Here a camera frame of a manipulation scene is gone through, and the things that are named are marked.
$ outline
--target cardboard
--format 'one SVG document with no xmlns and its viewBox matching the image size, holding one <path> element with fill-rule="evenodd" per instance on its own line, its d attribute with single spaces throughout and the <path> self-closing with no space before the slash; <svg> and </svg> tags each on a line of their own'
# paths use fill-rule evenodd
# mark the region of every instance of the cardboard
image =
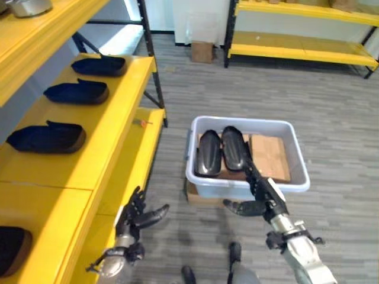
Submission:
<svg viewBox="0 0 379 284">
<path fill-rule="evenodd" d="M 192 62 L 212 63 L 213 43 L 193 41 L 191 44 Z"/>
<path fill-rule="evenodd" d="M 198 135 L 198 141 L 200 142 L 202 134 Z M 243 134 L 243 140 L 245 142 L 249 142 L 250 136 L 248 134 Z M 230 180 L 246 180 L 246 175 L 244 172 L 231 172 L 226 168 L 224 157 L 221 159 L 221 171 L 220 174 L 216 177 L 216 179 L 230 179 Z"/>
<path fill-rule="evenodd" d="M 271 177 L 276 182 L 291 181 L 284 143 L 279 137 L 254 134 L 250 138 L 253 162 L 262 176 Z"/>
<path fill-rule="evenodd" d="M 199 196 L 197 192 L 196 186 L 186 180 L 186 193 L 187 193 L 187 201 L 190 205 L 197 207 L 216 207 L 223 208 L 223 200 L 224 198 L 203 198 Z"/>
<path fill-rule="evenodd" d="M 352 12 L 356 8 L 356 0 L 329 0 L 332 8 L 345 12 Z"/>
</svg>

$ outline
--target white plastic bin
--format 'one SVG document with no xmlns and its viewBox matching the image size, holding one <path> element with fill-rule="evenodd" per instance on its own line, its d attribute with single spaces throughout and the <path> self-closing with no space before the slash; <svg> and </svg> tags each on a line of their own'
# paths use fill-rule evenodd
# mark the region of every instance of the white plastic bin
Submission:
<svg viewBox="0 0 379 284">
<path fill-rule="evenodd" d="M 293 126 L 286 121 L 279 120 L 254 120 L 248 118 L 229 117 L 197 117 L 193 120 L 191 134 L 188 143 L 187 179 L 196 186 L 200 196 L 204 198 L 235 198 L 254 200 L 247 182 L 239 180 L 211 179 L 195 175 L 196 149 L 198 135 L 213 129 L 222 133 L 223 129 L 232 125 L 244 134 L 262 134 L 283 139 L 290 168 L 291 183 L 278 183 L 284 192 L 304 192 L 309 189 L 310 181 L 308 172 L 298 145 Z"/>
</svg>

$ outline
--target floor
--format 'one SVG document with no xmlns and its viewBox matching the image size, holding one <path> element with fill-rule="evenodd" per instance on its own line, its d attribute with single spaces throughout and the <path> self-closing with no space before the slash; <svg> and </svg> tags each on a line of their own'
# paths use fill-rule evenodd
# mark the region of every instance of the floor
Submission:
<svg viewBox="0 0 379 284">
<path fill-rule="evenodd" d="M 173 35 L 153 35 L 168 111 L 150 177 L 147 204 L 171 205 L 169 217 L 142 232 L 146 258 L 133 283 L 226 283 L 227 246 L 242 244 L 243 264 L 262 284 L 295 283 L 278 251 L 265 246 L 262 218 L 196 208 L 184 195 L 187 131 L 198 115 L 265 118 L 293 124 L 310 175 L 306 193 L 286 195 L 293 220 L 326 240 L 319 253 L 340 284 L 378 283 L 379 73 L 363 80 L 350 66 L 275 59 L 192 63 Z M 145 54 L 144 43 L 138 51 Z M 150 82 L 149 91 L 155 93 Z"/>
</svg>

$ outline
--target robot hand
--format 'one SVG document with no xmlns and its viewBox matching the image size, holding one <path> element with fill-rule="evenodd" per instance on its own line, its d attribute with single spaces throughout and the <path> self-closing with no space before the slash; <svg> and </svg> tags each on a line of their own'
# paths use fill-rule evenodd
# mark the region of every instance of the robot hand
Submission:
<svg viewBox="0 0 379 284">
<path fill-rule="evenodd" d="M 244 216 L 264 216 L 274 229 L 267 234 L 266 244 L 269 249 L 280 249 L 287 263 L 292 267 L 299 284 L 337 284 L 327 266 L 320 260 L 315 244 L 323 244 L 321 238 L 313 238 L 304 226 L 303 221 L 292 223 L 285 198 L 280 189 L 270 179 L 263 189 L 268 198 L 258 201 L 232 202 L 224 200 L 224 205 L 232 213 Z"/>
<path fill-rule="evenodd" d="M 129 203 L 119 210 L 115 225 L 114 247 L 107 249 L 86 271 L 99 274 L 98 284 L 127 283 L 135 262 L 144 258 L 144 247 L 139 241 L 140 230 L 162 220 L 169 205 L 144 213 L 144 191 L 134 190 Z"/>
</svg>

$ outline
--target yellow shelf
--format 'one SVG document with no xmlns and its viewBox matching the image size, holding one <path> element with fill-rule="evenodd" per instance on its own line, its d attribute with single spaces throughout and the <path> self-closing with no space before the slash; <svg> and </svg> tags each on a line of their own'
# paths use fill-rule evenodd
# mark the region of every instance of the yellow shelf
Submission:
<svg viewBox="0 0 379 284">
<path fill-rule="evenodd" d="M 85 269 L 99 258 L 106 248 L 114 245 L 114 216 L 96 215 L 76 263 L 70 284 L 94 284 L 98 276 Z"/>
<path fill-rule="evenodd" d="M 76 59 L 94 56 L 97 55 L 80 54 Z M 23 153 L 16 151 L 7 143 L 0 148 L 1 189 L 6 189 L 8 185 L 14 185 L 16 188 L 22 188 L 23 192 L 34 190 L 33 198 L 31 197 L 30 200 L 35 199 L 33 202 L 36 205 L 35 211 L 38 211 L 39 207 L 42 206 L 41 204 L 44 205 L 46 202 L 50 202 L 45 191 L 46 189 L 51 189 L 52 194 L 57 192 L 57 204 L 64 202 L 65 207 L 69 208 L 67 212 L 61 210 L 59 214 L 51 213 L 57 226 L 60 224 L 65 226 L 62 227 L 62 230 L 65 233 L 67 242 L 58 244 L 58 246 L 62 245 L 62 249 L 56 250 L 54 242 L 50 239 L 45 241 L 45 246 L 41 245 L 41 247 L 38 246 L 33 249 L 33 254 L 35 253 L 39 257 L 43 254 L 44 262 L 49 261 L 49 253 L 54 254 L 56 261 L 49 264 L 54 274 L 54 281 L 44 282 L 41 280 L 17 283 L 68 283 L 70 280 L 84 239 L 99 207 L 103 191 L 111 176 L 121 148 L 123 148 L 124 139 L 129 132 L 147 81 L 155 70 L 153 57 L 130 56 L 126 57 L 126 60 L 128 65 L 127 73 L 119 78 L 82 76 L 67 67 L 55 81 L 55 83 L 75 82 L 77 78 L 81 78 L 105 82 L 110 90 L 110 96 L 103 104 L 92 106 L 56 104 L 42 96 L 17 127 L 42 125 L 46 120 L 80 124 L 85 129 L 87 137 L 85 144 L 79 151 L 72 154 Z M 154 113 L 151 115 L 151 119 L 150 114 L 147 117 L 150 121 L 160 116 L 160 129 L 164 110 L 158 110 L 158 112 L 159 115 Z M 153 128 L 156 131 L 156 127 L 158 126 L 155 124 L 154 127 L 148 124 L 146 129 L 151 130 Z M 146 140 L 144 141 L 144 146 L 149 149 L 149 146 L 146 145 Z M 69 192 L 77 192 L 76 194 L 79 197 L 80 195 L 86 196 L 82 208 L 75 206 L 76 202 L 81 201 L 80 199 L 66 201 L 64 194 L 58 194 L 64 188 Z M 17 196 L 21 196 L 21 193 L 15 192 L 8 191 L 9 198 L 17 200 Z M 4 212 L 8 210 L 9 216 L 17 216 L 19 210 L 23 214 L 21 207 L 14 208 L 11 206 L 7 208 L 6 206 L 1 206 L 4 200 L 6 201 L 7 199 L 0 201 L 0 212 L 5 208 Z M 74 209 L 72 214 L 75 214 L 75 216 L 70 217 L 72 208 Z M 30 225 L 30 228 L 31 230 L 42 230 L 43 225 L 39 225 L 36 228 Z M 59 227 L 55 227 L 55 229 L 54 237 L 56 237 L 55 233 L 60 233 Z M 35 265 L 39 265 L 39 268 L 35 269 L 36 275 L 39 269 L 46 267 L 41 262 L 36 262 Z M 29 272 L 24 274 L 23 271 L 20 272 L 20 275 L 22 279 L 30 276 Z"/>
<path fill-rule="evenodd" d="M 80 54 L 76 59 L 93 57 Z M 126 57 L 127 73 L 119 78 L 84 76 L 65 68 L 55 83 L 77 78 L 105 82 L 109 98 L 101 105 L 56 104 L 45 96 L 37 101 L 17 128 L 44 125 L 46 120 L 77 123 L 87 133 L 83 147 L 73 154 L 35 154 L 0 149 L 0 182 L 97 190 L 107 182 L 137 106 L 155 68 L 153 57 Z"/>
<path fill-rule="evenodd" d="M 356 64 L 374 69 L 379 65 L 362 44 L 243 31 L 233 36 L 228 56 L 232 54 Z"/>
<path fill-rule="evenodd" d="M 96 275 L 86 273 L 85 268 L 96 260 L 105 248 L 113 246 L 113 222 L 119 207 L 129 202 L 136 186 L 144 189 L 164 115 L 163 109 L 139 108 L 137 110 L 135 119 L 146 120 L 150 123 L 146 128 L 137 124 L 130 127 L 97 215 L 84 241 L 71 283 L 94 283 Z"/>
<path fill-rule="evenodd" d="M 165 115 L 163 109 L 139 108 L 136 120 L 150 123 L 146 128 L 132 124 L 118 157 L 107 190 L 101 199 L 98 214 L 116 216 L 120 206 L 129 202 L 137 186 L 144 188 L 158 144 Z"/>
<path fill-rule="evenodd" d="M 87 206 L 90 191 L 0 183 L 0 225 L 29 230 L 32 251 L 9 284 L 56 283 Z"/>
<path fill-rule="evenodd" d="M 34 18 L 0 17 L 0 107 L 109 0 L 52 0 Z"/>
<path fill-rule="evenodd" d="M 255 11 L 355 22 L 379 27 L 379 15 L 367 14 L 368 12 L 377 12 L 377 8 L 378 7 L 358 5 L 356 9 L 357 12 L 344 12 L 331 8 L 329 0 L 299 0 L 297 4 L 285 2 L 270 4 L 268 0 L 263 0 L 262 2 L 256 2 L 256 0 L 240 0 L 236 5 L 235 14 L 237 15 L 239 11 Z"/>
</svg>

